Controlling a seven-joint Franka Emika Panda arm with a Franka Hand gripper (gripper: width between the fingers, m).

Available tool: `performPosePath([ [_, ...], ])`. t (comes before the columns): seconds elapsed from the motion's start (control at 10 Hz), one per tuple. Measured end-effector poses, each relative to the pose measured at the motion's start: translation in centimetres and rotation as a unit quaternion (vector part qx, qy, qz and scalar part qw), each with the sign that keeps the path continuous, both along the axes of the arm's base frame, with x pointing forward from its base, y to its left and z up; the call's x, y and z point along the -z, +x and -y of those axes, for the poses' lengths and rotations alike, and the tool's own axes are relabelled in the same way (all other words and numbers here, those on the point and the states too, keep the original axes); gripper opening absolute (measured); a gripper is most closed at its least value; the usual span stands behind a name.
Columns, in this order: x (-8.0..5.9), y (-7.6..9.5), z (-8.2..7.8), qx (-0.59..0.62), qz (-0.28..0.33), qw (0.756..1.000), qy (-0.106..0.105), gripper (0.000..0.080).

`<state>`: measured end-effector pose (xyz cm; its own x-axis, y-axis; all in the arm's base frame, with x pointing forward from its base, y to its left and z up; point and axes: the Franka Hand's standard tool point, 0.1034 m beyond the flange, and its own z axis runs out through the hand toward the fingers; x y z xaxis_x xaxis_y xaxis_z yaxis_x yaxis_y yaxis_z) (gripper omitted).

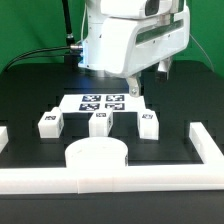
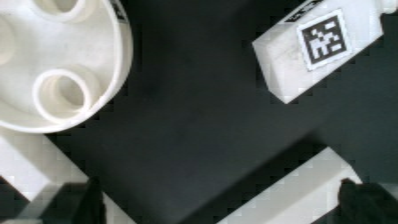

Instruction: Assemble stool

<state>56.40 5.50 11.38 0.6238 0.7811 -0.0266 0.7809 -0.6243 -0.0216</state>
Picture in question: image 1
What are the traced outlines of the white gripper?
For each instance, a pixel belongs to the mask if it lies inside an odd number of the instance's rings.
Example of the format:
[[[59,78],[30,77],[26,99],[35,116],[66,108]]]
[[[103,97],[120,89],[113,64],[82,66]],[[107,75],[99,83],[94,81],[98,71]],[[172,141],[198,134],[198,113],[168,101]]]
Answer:
[[[171,56],[187,47],[189,31],[187,6],[174,15],[146,20],[107,18],[102,26],[103,69],[111,76],[128,77],[129,94],[139,97],[140,79],[131,75],[159,62],[156,80],[167,81]]]

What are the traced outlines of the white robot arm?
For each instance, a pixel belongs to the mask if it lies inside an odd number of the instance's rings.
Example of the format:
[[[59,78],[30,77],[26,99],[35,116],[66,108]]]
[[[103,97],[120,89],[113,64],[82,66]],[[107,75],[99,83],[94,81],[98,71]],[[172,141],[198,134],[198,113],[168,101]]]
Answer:
[[[141,71],[157,65],[168,78],[172,56],[190,36],[186,0],[85,0],[88,34],[81,40],[81,68],[124,78],[141,95]]]

